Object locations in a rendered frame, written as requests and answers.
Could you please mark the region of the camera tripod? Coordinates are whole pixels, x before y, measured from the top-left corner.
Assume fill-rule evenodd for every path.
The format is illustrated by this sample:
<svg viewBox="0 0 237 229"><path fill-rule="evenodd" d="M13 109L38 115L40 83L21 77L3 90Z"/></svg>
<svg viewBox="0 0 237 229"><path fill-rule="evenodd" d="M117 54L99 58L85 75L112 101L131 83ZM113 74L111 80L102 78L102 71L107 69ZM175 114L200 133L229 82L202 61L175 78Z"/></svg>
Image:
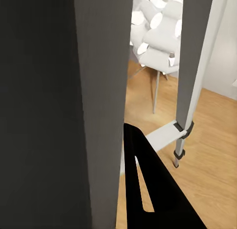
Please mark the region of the camera tripod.
<svg viewBox="0 0 237 229"><path fill-rule="evenodd" d="M185 156L228 0L184 0L176 119ZM116 229L133 0L0 0L0 229Z"/></svg>

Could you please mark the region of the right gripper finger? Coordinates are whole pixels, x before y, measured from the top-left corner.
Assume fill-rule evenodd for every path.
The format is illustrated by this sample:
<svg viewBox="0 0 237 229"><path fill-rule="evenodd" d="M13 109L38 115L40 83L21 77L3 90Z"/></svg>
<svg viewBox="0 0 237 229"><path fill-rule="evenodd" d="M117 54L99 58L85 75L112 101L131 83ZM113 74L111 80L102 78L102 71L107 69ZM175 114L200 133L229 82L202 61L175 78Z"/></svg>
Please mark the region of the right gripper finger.
<svg viewBox="0 0 237 229"><path fill-rule="evenodd" d="M127 229L207 229L142 131L124 123ZM155 212L143 209L139 163Z"/></svg>

